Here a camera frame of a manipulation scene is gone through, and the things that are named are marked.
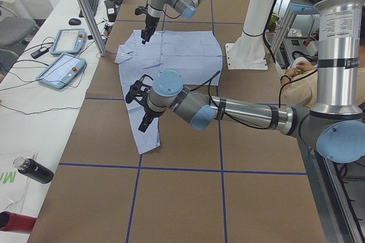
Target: blue joint cap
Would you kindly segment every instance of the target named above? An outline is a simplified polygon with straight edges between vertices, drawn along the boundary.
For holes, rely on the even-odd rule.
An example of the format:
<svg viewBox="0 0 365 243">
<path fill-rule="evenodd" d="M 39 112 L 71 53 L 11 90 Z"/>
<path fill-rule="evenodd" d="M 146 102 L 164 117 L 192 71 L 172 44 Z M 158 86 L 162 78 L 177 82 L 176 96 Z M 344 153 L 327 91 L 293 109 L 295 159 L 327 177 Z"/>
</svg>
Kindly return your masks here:
<svg viewBox="0 0 365 243">
<path fill-rule="evenodd" d="M 345 120 L 329 126 L 319 136 L 317 152 L 334 162 L 349 163 L 365 155 L 365 124 Z"/>
<path fill-rule="evenodd" d="M 214 119 L 216 113 L 209 105 L 201 107 L 193 116 L 190 125 L 198 131 L 203 131 Z"/>
<path fill-rule="evenodd" d="M 152 88 L 160 96 L 176 96 L 183 89 L 181 75 L 173 70 L 163 70 L 153 81 Z"/>
<path fill-rule="evenodd" d="M 185 19 L 191 19 L 194 15 L 195 15 L 196 9 L 194 6 L 189 6 L 188 8 L 186 8 L 183 12 L 182 12 L 182 16 Z"/>
<path fill-rule="evenodd" d="M 318 10 L 313 5 L 299 5 L 297 3 L 290 3 L 290 10 L 297 15 L 315 15 Z"/>
</svg>

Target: power adapter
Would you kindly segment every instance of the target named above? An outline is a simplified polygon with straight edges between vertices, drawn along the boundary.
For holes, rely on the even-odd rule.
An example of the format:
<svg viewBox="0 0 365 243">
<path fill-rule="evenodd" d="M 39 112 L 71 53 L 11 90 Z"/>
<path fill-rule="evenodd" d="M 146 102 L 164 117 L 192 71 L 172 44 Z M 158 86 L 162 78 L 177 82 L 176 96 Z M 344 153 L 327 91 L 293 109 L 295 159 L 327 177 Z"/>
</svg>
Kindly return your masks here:
<svg viewBox="0 0 365 243">
<path fill-rule="evenodd" d="M 32 58 L 38 59 L 40 56 L 44 55 L 46 52 L 48 52 L 50 49 L 47 47 L 41 47 L 40 49 L 34 51 L 31 55 Z"/>
</svg>

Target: person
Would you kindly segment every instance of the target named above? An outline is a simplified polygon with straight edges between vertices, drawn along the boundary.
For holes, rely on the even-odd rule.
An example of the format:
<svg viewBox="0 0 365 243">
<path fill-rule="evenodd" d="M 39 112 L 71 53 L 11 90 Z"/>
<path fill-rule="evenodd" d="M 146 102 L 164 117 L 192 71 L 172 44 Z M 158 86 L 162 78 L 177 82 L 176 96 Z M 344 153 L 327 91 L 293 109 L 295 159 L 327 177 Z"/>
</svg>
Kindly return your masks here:
<svg viewBox="0 0 365 243">
<path fill-rule="evenodd" d="M 365 102 L 365 39 L 360 41 L 360 66 L 358 68 L 358 77 L 356 82 L 356 104 L 360 105 Z M 313 72 L 314 67 L 307 60 L 297 63 L 295 68 L 288 69 L 281 77 L 281 86 L 300 79 L 305 75 Z M 282 97 L 287 105 L 303 105 L 308 108 L 313 107 L 317 102 L 317 77 L 318 73 L 314 73 L 298 82 L 287 84 L 283 87 Z"/>
</svg>

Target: brown table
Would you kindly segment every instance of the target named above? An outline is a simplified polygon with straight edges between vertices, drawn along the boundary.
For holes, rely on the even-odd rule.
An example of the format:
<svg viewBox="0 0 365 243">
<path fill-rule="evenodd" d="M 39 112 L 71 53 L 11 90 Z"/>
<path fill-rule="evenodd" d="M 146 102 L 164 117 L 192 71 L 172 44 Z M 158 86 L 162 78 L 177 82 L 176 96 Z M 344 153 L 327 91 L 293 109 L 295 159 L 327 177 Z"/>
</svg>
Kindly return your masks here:
<svg viewBox="0 0 365 243">
<path fill-rule="evenodd" d="M 139 156 L 121 92 L 118 45 L 144 28 L 124 0 L 29 242 L 325 242 L 297 141 L 217 122 L 196 132 L 160 118 L 161 146 Z M 211 30 L 222 46 L 241 35 L 249 0 L 205 0 L 191 21 L 158 30 Z M 170 8 L 167 13 L 176 13 Z M 222 72 L 219 95 L 277 104 L 267 71 Z"/>
</svg>

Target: tablet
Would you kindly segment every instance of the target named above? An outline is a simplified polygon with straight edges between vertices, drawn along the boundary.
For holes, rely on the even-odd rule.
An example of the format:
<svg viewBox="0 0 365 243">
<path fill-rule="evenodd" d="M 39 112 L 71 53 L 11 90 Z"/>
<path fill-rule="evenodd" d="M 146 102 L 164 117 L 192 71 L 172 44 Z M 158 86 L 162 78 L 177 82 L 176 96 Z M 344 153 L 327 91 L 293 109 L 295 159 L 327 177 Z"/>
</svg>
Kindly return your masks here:
<svg viewBox="0 0 365 243">
<path fill-rule="evenodd" d="M 51 47 L 52 55 L 77 54 L 86 40 L 85 29 L 60 29 Z"/>
<path fill-rule="evenodd" d="M 63 53 L 37 76 L 36 80 L 47 86 L 61 89 L 76 77 L 85 64 L 86 61 L 84 59 Z"/>
</svg>

